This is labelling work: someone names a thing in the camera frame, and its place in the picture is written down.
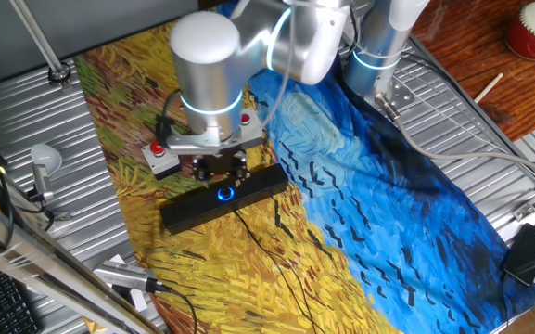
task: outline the red button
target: red button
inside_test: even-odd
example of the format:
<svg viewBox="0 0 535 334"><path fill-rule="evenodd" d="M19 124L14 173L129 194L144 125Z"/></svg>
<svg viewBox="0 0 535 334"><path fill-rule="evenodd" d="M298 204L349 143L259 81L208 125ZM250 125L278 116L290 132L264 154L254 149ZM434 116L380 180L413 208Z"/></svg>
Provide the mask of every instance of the red button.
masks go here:
<svg viewBox="0 0 535 334"><path fill-rule="evenodd" d="M161 154L164 153L164 148L159 145L159 141L156 140L149 146L149 150L152 151L154 154Z"/></svg>
<svg viewBox="0 0 535 334"><path fill-rule="evenodd" d="M242 122L242 125L247 125L250 123L250 116L247 114L242 114L242 118L240 120Z"/></svg>

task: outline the metal table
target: metal table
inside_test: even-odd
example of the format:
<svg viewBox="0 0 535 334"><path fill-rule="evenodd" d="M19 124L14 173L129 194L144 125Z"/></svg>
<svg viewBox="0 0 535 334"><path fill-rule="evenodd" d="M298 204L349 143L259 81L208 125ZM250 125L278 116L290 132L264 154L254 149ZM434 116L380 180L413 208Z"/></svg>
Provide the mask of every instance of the metal table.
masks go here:
<svg viewBox="0 0 535 334"><path fill-rule="evenodd" d="M422 50L416 51L418 55L435 61L415 40L406 51L414 52L414 45ZM67 62L75 73L73 62ZM50 235L88 268L115 254L133 263L117 195L80 81L77 75L71 76L73 89L64 91L49 84L47 70L0 83L0 152L9 162L9 175L20 188L31 188L30 147L44 143L58 149L63 165L51 178L56 197L48 207L69 211L72 219L56 224ZM400 113L405 126L423 148L436 153L499 149L518 155L522 155L522 150L528 158L535 159L531 154L535 152L535 139L525 137L513 145L487 115L468 106L454 93L454 87L428 68L402 60L395 76L400 89L394 98L402 99ZM496 159L436 163L507 243L525 222L535 225L535 214L520 222L513 215L526 201L535 198L532 173ZM45 324L44 333L85 332L80 315L71 309L39 293L33 293L32 300ZM165 327L148 296L146 300L148 309L144 315L157 326Z"/></svg>

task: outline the black cable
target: black cable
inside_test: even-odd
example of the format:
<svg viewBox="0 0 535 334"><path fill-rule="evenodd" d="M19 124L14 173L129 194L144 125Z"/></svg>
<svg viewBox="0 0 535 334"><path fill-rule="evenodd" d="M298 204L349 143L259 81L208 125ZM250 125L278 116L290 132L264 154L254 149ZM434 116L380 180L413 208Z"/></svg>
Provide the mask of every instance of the black cable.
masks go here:
<svg viewBox="0 0 535 334"><path fill-rule="evenodd" d="M162 117L168 117L168 109L170 108L174 99L180 94L181 94L181 90L177 88L173 90L170 95L168 95L168 98L166 99L166 103L164 104L164 108L162 109Z"/></svg>
<svg viewBox="0 0 535 334"><path fill-rule="evenodd" d="M53 223L55 222L55 214L46 209L46 202L43 200L41 201L41 208L39 210L30 210L26 208L21 208L19 206L17 206L16 208L26 213L32 213L32 214L44 213L46 217L48 218L48 224L44 228L45 232L48 231L51 228L51 226L53 226Z"/></svg>
<svg viewBox="0 0 535 334"><path fill-rule="evenodd" d="M193 322L195 323L195 329L193 329L193 334L197 334L197 314L195 313L195 306L193 306L191 301L189 301L189 299L186 298L186 296L184 294L182 294L181 292L176 291L176 290L174 290L172 288L169 288L169 287L166 287L166 286L158 285L158 286L156 286L156 291L168 292L168 293L171 293L173 295L177 295L177 296L181 297L189 305L189 308L191 309L191 314L193 315Z"/></svg>
<svg viewBox="0 0 535 334"><path fill-rule="evenodd" d="M506 328L508 328L508 325L509 325L509 321L510 321L510 312L508 310L508 303L506 302L506 291L505 291L505 288L504 286L506 285L506 280L508 279L508 274L506 272L503 273L503 276L502 276L502 282L501 282L501 287L500 287L500 290L501 290L501 296L502 296L502 303L504 305L504 310L506 311Z"/></svg>
<svg viewBox="0 0 535 334"><path fill-rule="evenodd" d="M356 22L356 16L354 14L355 8L353 7L353 4L350 4L350 19L351 19L351 26L353 27L353 41L351 41L350 46L350 52L351 54L356 47L358 46L358 23Z"/></svg>
<svg viewBox="0 0 535 334"><path fill-rule="evenodd" d="M238 211L234 211L234 214L236 215L236 217L238 217L238 219L240 219L240 221L242 222L242 225L244 225L244 227L247 229L247 232L248 232L248 235L250 236L250 238L257 244L257 246L259 246L259 248L264 251L267 256L269 256L269 258L274 262L275 266L277 267L277 270L279 270L279 272L282 274L282 278L284 279L284 282L286 282L286 286L287 288L289 289L289 291L291 292L292 294L292 297L294 298L294 301L296 301L296 304L298 305L298 308L300 309L300 312L302 313L302 315L304 315L308 320L311 321L312 323L312 330L314 330L314 333L316 333L316 329L319 328L321 329L321 331L323 333L326 333L319 325L317 325L315 322L314 322L314 319L312 317L312 312L311 312L311 308L308 304L308 300L306 299L306 293L304 292L304 287L302 285L302 281L300 280L300 278L298 277L298 274L296 273L295 270L292 270L292 273L294 273L294 276L296 277L296 279L298 280L298 283L300 284L300 289L302 290L302 296L304 297L304 303L305 303L305 306L306 306L306 309L308 311L308 315L306 315L306 312L304 312L304 310L302 309L302 307L300 306L300 302L298 301L298 298L296 297L296 293L294 293L294 290L292 289L292 287L289 285L289 282L287 282L287 279L286 279L286 276L284 275L284 271L282 270L281 266L279 265L279 263L274 259L274 256L278 257L280 260L282 260L283 262L287 262L286 259L284 259L281 255L279 254L276 254L270 250L266 250L262 244L257 240L257 237L255 237L255 235L250 232L250 228L248 228L248 225L247 225L247 222L242 218L242 216L238 213Z"/></svg>
<svg viewBox="0 0 535 334"><path fill-rule="evenodd" d="M0 209L1 212L7 211L7 218L9 220L9 224L7 225L7 236L6 236L6 242L5 246L0 246L0 253L7 251L9 248L9 244L11 243L11 239L14 236L14 206L11 203L11 197L9 196L9 189L7 188L7 182L6 182L6 176L5 173L0 170L0 181L1 181L1 187L3 190L3 198L0 198Z"/></svg>
<svg viewBox="0 0 535 334"><path fill-rule="evenodd" d="M51 211L46 211L46 215L48 216L48 224L44 228L45 232L48 231L55 222L55 215Z"/></svg>
<svg viewBox="0 0 535 334"><path fill-rule="evenodd" d="M1 187L4 192L4 199L6 199L6 208L7 208L7 218L9 219L9 225L7 226L7 238L6 238L6 249L11 243L11 239L14 236L14 205L11 203L11 196L9 196L9 188L7 188L7 181L5 172L0 168L0 182Z"/></svg>
<svg viewBox="0 0 535 334"><path fill-rule="evenodd" d="M17 206L16 208L18 210L20 210L22 212L26 212L26 213L33 213L33 214L43 213L43 212L46 211L46 202L41 201L41 208L39 210L30 210L30 209L22 208L22 207L19 207L19 206Z"/></svg>

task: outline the red emergency stop button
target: red emergency stop button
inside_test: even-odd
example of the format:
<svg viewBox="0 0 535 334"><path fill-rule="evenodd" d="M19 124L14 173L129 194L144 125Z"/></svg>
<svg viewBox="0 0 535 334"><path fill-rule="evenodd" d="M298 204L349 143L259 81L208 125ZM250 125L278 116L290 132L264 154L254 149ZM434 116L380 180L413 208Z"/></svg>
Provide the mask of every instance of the red emergency stop button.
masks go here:
<svg viewBox="0 0 535 334"><path fill-rule="evenodd" d="M242 123L242 125L248 125L250 123L250 116L248 114L243 113L240 122Z"/></svg>
<svg viewBox="0 0 535 334"><path fill-rule="evenodd" d="M158 140L149 145L149 150L152 151L155 156L161 156L164 154L164 148L159 145Z"/></svg>

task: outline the wooden table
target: wooden table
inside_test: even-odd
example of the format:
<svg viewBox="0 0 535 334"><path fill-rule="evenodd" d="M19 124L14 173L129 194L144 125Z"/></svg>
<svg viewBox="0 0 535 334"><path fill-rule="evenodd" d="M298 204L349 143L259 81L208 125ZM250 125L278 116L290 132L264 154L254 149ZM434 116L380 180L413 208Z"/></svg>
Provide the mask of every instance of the wooden table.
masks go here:
<svg viewBox="0 0 535 334"><path fill-rule="evenodd" d="M513 141L535 130L535 61L504 41L510 19L533 0L432 0L414 35L470 96L500 72L479 105Z"/></svg>

